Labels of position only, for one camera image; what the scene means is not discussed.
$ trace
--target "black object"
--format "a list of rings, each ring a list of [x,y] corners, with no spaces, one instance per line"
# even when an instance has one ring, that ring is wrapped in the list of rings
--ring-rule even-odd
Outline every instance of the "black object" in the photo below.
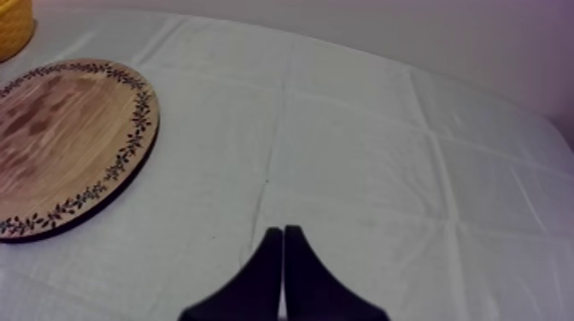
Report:
[[[289,320],[390,321],[329,273],[299,226],[268,229],[248,264],[179,321],[277,321],[282,272]]]
[[[185,310],[179,321],[277,321],[282,260],[283,232],[268,229],[247,265],[219,292]]]
[[[300,226],[285,227],[287,318],[293,321],[389,321],[387,314],[339,283],[323,266]]]

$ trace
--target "crease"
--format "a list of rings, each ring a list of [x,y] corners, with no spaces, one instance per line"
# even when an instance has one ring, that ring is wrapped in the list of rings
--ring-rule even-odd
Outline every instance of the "crease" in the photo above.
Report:
[[[516,173],[516,170],[514,169],[514,167],[510,168],[510,172],[512,173],[512,177],[514,178],[514,180],[516,181],[516,184],[518,185],[518,188],[520,189],[520,193],[522,194],[522,196],[526,200],[526,205],[528,206],[530,213],[532,214],[532,216],[534,217],[534,219],[538,223],[538,226],[544,231],[544,233],[548,234],[548,229],[546,228],[546,225],[544,225],[544,223],[540,219],[540,216],[538,215],[538,212],[536,211],[536,209],[532,205],[532,202],[530,201],[530,198],[528,197],[528,193],[526,192],[526,189],[524,188],[524,185],[522,184],[522,181],[520,180],[520,177]]]
[[[530,301],[532,302],[532,307],[534,307],[534,311],[536,311],[536,314],[538,315],[538,318],[539,318],[540,320],[543,320],[542,312],[541,312],[541,310],[540,310],[540,307],[538,306],[538,303],[536,302],[536,298],[535,298],[534,295],[532,294],[532,291],[530,291],[530,289],[528,288],[528,284],[526,284],[521,277],[517,277],[517,279],[518,279],[518,283],[520,283],[520,286],[522,287],[522,289],[524,290],[524,292],[526,292],[526,295],[528,295],[528,298],[529,298]]]
[[[257,203],[255,205],[255,211],[254,211],[252,219],[251,219],[251,231],[250,231],[250,236],[249,236],[249,249],[251,249],[251,250],[254,249],[255,233],[257,230],[257,223],[259,222],[259,220],[261,218],[261,206],[263,203],[263,197],[264,197],[265,192],[267,190],[267,186],[269,185],[269,173],[271,171],[272,160],[273,160],[273,156],[275,154],[275,149],[276,149],[276,145],[277,145],[277,135],[278,135],[278,128],[280,126],[280,120],[284,117],[285,110],[287,109],[287,96],[286,96],[287,95],[287,83],[288,83],[288,81],[290,79],[290,75],[291,75],[291,69],[292,69],[292,64],[293,64],[293,55],[295,52],[295,44],[296,44],[296,38],[295,38],[295,36],[291,36],[290,37],[289,54],[287,55],[287,57],[288,57],[287,63],[285,66],[283,77],[281,78],[281,89],[280,89],[281,106],[280,106],[280,109],[278,111],[278,115],[276,116],[276,119],[274,121],[271,148],[269,149],[269,154],[267,155],[267,158],[266,158],[265,172],[264,172],[265,181],[264,181],[263,185],[261,186],[261,190],[259,192],[259,195],[257,196]]]
[[[149,42],[148,45],[146,45],[147,48],[145,48],[143,50],[143,53],[137,55],[136,57],[132,58],[132,64],[134,66],[139,66],[141,64],[144,64],[145,62],[147,62],[160,48],[163,44],[165,44],[172,36],[173,34],[183,25],[187,22],[188,20],[186,19],[179,19],[179,21],[173,23],[173,26],[166,26],[163,28],[166,28],[165,31],[160,30],[155,36],[154,38],[151,39],[151,41]]]
[[[562,297],[562,288],[560,287],[560,281],[557,271],[558,265],[556,264],[556,259],[554,257],[550,258],[550,264],[552,265],[554,289],[556,290],[556,295],[558,296],[558,304],[560,306],[560,311],[562,312],[562,315],[565,316],[564,298]]]
[[[68,45],[68,47],[62,50],[53,61],[63,60],[66,56],[71,55],[74,51],[84,47],[88,44],[98,33],[100,27],[97,27],[95,30],[90,30],[85,33],[82,37],[76,39],[72,44]]]

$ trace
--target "white tablecloth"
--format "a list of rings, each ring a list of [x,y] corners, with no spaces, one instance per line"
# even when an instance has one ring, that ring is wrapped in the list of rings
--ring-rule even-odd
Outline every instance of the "white tablecloth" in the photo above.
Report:
[[[36,16],[32,42],[0,65],[3,83],[50,61],[122,62],[155,87],[161,131],[105,211],[0,245],[0,320],[175,320],[286,224],[395,321],[574,319],[574,156],[546,120],[258,26]]]

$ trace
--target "yellow container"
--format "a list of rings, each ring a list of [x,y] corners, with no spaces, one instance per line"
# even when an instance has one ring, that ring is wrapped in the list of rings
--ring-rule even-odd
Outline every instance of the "yellow container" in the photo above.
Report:
[[[33,32],[32,0],[0,0],[0,62],[24,48]]]

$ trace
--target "wooden plate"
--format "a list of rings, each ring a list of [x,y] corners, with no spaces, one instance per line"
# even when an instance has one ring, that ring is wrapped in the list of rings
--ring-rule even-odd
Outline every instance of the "wooden plate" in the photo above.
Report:
[[[159,122],[151,85],[111,61],[61,61],[0,90],[0,242],[85,220],[136,172]]]

